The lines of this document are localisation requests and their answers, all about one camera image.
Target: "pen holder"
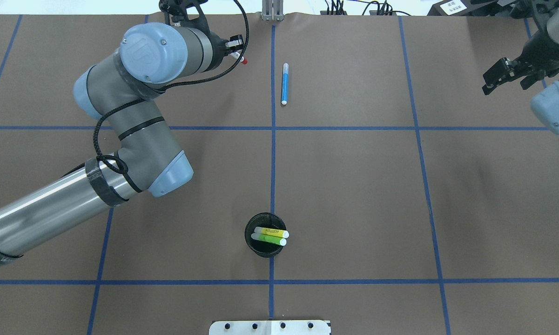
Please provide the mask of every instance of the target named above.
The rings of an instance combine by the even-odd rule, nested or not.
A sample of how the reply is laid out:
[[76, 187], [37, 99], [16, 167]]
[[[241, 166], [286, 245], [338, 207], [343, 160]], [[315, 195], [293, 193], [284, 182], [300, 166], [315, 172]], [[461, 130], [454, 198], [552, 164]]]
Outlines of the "pen holder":
[[282, 229], [286, 230], [285, 223], [279, 216], [271, 213], [260, 213], [248, 221], [244, 229], [244, 238], [248, 247], [254, 251], [255, 254], [261, 257], [273, 257], [282, 250], [282, 246], [268, 242], [253, 240], [250, 235], [254, 233], [256, 227]]

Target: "metal bracket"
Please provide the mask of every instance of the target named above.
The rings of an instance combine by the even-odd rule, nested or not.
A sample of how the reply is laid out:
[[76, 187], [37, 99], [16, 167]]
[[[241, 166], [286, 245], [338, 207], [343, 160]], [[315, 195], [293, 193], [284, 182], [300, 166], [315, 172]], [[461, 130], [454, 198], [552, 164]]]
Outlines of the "metal bracket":
[[263, 21], [283, 21], [283, 0], [263, 0]]
[[209, 335], [331, 335], [326, 320], [258, 320], [213, 322]]

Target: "gray robot arm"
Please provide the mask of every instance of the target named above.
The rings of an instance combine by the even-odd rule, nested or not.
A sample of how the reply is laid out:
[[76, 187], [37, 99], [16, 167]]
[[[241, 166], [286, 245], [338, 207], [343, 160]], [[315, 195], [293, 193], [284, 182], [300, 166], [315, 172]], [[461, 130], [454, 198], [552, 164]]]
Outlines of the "gray robot arm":
[[[552, 78], [559, 73], [559, 2], [531, 0], [531, 15], [539, 28], [526, 42], [519, 57], [500, 59], [484, 74], [484, 94], [488, 95], [503, 85], [523, 78], [523, 89], [545, 77]], [[559, 80], [531, 101], [531, 109], [538, 119], [553, 133], [559, 135]]]
[[[153, 100], [170, 81], [214, 69], [247, 44], [241, 36], [222, 40], [211, 32], [198, 6], [203, 2], [160, 1], [173, 25], [132, 27], [112, 55], [77, 80], [77, 103], [95, 119], [109, 116], [121, 148], [98, 153], [83, 167], [0, 208], [0, 266], [143, 190], [160, 197], [192, 178], [192, 167]], [[199, 18], [188, 20], [186, 8], [195, 4]]]

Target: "black cable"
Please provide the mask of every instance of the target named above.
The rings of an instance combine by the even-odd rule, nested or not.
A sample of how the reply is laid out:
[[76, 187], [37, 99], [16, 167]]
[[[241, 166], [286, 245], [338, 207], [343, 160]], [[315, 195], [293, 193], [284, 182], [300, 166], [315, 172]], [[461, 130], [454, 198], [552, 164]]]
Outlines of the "black cable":
[[411, 14], [406, 13], [404, 11], [388, 11], [388, 12], [383, 13], [383, 15], [391, 15], [392, 13], [404, 13], [407, 16], [411, 16]]
[[[218, 74], [216, 76], [209, 77], [209, 78], [206, 78], [206, 79], [192, 80], [192, 81], [188, 81], [188, 82], [171, 83], [171, 84], [165, 85], [164, 87], [161, 87], [160, 90], [167, 91], [168, 89], [170, 89], [172, 87], [206, 83], [206, 82], [210, 82], [212, 80], [219, 79], [219, 78], [225, 76], [226, 74], [229, 74], [240, 63], [240, 60], [242, 59], [242, 56], [244, 55], [244, 52], [246, 51], [246, 48], [248, 46], [248, 40], [250, 38], [250, 29], [249, 29], [249, 26], [248, 26], [248, 17], [246, 15], [246, 12], [244, 11], [244, 8], [242, 7], [242, 5], [240, 4], [240, 2], [238, 0], [234, 0], [234, 2], [238, 6], [240, 11], [242, 12], [242, 17], [244, 18], [244, 27], [246, 28], [246, 38], [244, 40], [244, 45], [242, 47], [242, 50], [240, 51], [240, 56], [236, 59], [236, 61], [232, 64], [232, 66], [230, 66], [230, 68], [228, 68], [228, 70], [225, 70], [224, 72], [222, 72], [221, 74]], [[119, 111], [121, 111], [125, 108], [128, 108], [130, 106], [134, 106], [134, 105], [139, 104], [143, 101], [145, 101], [145, 100], [139, 98], [139, 99], [136, 99], [134, 101], [127, 102], [126, 104], [123, 104], [121, 106], [118, 106], [118, 107], [114, 108], [113, 110], [104, 114], [99, 119], [97, 124], [95, 125], [93, 143], [94, 143], [95, 153], [97, 154], [96, 159], [98, 161], [102, 161], [103, 164], [105, 164], [109, 169], [116, 172], [117, 174], [127, 173], [128, 172], [128, 165], [126, 165], [126, 163], [124, 161], [122, 161], [122, 159], [120, 159], [119, 157], [116, 157], [115, 155], [104, 155], [101, 152], [101, 149], [99, 148], [99, 130], [101, 129], [101, 126], [102, 126], [103, 122], [108, 117], [114, 115], [115, 113], [117, 113], [117, 112], [119, 112]], [[117, 166], [114, 166], [112, 163], [109, 163], [109, 161], [115, 161]], [[73, 169], [72, 172], [76, 171], [77, 169], [80, 169], [80, 166]]]
[[[115, 113], [128, 108], [130, 106], [134, 106], [136, 104], [139, 104], [141, 102], [143, 102], [145, 100], [138, 98], [136, 100], [133, 100], [131, 102], [126, 102], [126, 104], [123, 104], [122, 106], [118, 106], [116, 108], [114, 108], [113, 110], [105, 113], [100, 119], [99, 121], [97, 121], [97, 124], [95, 125], [95, 129], [94, 129], [94, 149], [95, 149], [95, 153], [97, 154], [96, 159], [98, 161], [102, 161], [103, 164], [105, 164], [107, 167], [109, 167], [109, 169], [111, 169], [112, 171], [114, 171], [117, 174], [125, 174], [126, 172], [128, 172], [128, 165], [126, 165], [126, 163], [124, 163], [124, 161], [122, 161], [122, 159], [120, 159], [119, 157], [116, 157], [115, 155], [104, 155], [101, 152], [101, 149], [99, 148], [99, 130], [101, 129], [101, 125], [103, 124], [103, 122], [105, 121], [105, 119], [107, 119], [110, 116], [113, 116]], [[118, 166], [114, 166], [112, 163], [109, 162], [109, 160], [115, 161], [116, 165]]]
[[381, 7], [381, 9], [379, 9], [377, 11], [377, 15], [388, 15], [387, 12], [388, 11], [392, 11], [393, 10], [393, 6], [391, 6], [390, 4], [388, 4], [386, 1], [383, 3], [383, 6]]
[[73, 172], [75, 172], [76, 170], [79, 170], [80, 168], [83, 168], [85, 166], [85, 163], [80, 163], [79, 165], [77, 165], [77, 167], [73, 168], [72, 170], [68, 171], [67, 173], [65, 173], [61, 178], [64, 178], [65, 176], [68, 176], [69, 174], [72, 174]]
[[339, 5], [341, 4], [341, 6], [337, 9], [337, 14], [338, 15], [345, 15], [345, 11], [343, 10], [343, 3], [345, 2], [345, 0], [341, 0], [341, 3], [339, 3], [339, 0], [337, 0], [337, 6], [339, 7]]
[[368, 7], [370, 7], [371, 4], [376, 4], [377, 5], [377, 11], [379, 11], [379, 8], [380, 8], [381, 4], [378, 1], [371, 1], [371, 2], [367, 2], [366, 7], [364, 7], [364, 11], [362, 11], [362, 15], [364, 15], [366, 13], [366, 10], [368, 9]]

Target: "red marker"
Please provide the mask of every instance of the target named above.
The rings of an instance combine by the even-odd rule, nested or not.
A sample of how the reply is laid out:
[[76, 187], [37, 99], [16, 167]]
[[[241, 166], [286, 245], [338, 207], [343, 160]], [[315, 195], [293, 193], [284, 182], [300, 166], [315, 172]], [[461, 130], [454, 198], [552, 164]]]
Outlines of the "red marker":
[[[238, 59], [240, 57], [240, 53], [238, 51], [236, 51], [235, 53], [230, 53], [230, 55], [232, 55], [232, 57], [234, 57], [235, 59]], [[240, 59], [240, 63], [246, 64], [246, 63], [248, 63], [248, 60], [245, 59], [244, 57], [242, 57]]]

